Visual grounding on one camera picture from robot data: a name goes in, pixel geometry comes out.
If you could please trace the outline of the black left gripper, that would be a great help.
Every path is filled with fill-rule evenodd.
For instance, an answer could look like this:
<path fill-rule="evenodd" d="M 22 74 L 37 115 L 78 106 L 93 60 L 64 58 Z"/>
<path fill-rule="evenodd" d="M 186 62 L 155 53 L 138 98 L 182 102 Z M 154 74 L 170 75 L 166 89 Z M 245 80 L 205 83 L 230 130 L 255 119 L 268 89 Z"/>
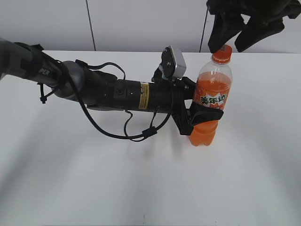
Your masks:
<path fill-rule="evenodd" d="M 185 106 L 185 100 L 193 99 L 196 83 L 190 78 L 183 76 L 180 80 L 165 80 L 158 68 L 151 79 L 153 87 L 150 92 L 150 103 L 154 104 L 154 112 L 166 113 L 165 119 L 155 127 L 161 129 L 173 118 L 179 133 L 188 136 L 192 133 L 192 126 L 203 122 L 220 120 L 223 110 L 205 107 L 192 102 L 190 108 Z"/>

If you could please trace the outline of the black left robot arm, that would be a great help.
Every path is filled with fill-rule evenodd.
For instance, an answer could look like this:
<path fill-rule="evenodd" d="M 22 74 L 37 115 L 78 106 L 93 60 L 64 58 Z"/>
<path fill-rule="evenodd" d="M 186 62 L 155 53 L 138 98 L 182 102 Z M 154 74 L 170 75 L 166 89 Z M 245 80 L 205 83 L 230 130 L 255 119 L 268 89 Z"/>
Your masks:
<path fill-rule="evenodd" d="M 116 64 L 60 61 L 46 54 L 41 45 L 0 41 L 1 76 L 12 75 L 33 81 L 41 89 L 49 87 L 50 95 L 78 102 L 90 123 L 108 137 L 139 142 L 155 135 L 163 124 L 150 124 L 138 135 L 116 135 L 102 129 L 90 110 L 164 113 L 163 123 L 172 118 L 181 135 L 192 133 L 195 109 L 186 108 L 185 101 L 192 99 L 195 83 L 184 76 L 186 65 L 181 52 L 166 47 L 151 82 L 119 79 L 103 72 L 107 66 Z"/>

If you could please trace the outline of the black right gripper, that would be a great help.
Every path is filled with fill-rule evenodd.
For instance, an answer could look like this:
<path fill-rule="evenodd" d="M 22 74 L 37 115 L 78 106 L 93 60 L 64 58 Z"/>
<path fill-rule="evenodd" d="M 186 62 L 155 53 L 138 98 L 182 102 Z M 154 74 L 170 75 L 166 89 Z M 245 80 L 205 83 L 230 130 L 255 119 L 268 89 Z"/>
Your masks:
<path fill-rule="evenodd" d="M 240 32 L 234 44 L 238 52 L 243 52 L 282 32 L 284 17 L 296 19 L 301 13 L 298 0 L 208 0 L 206 5 L 210 14 L 215 15 L 208 41 L 211 53 L 217 52 Z M 246 26 L 242 15 L 250 17 Z"/>

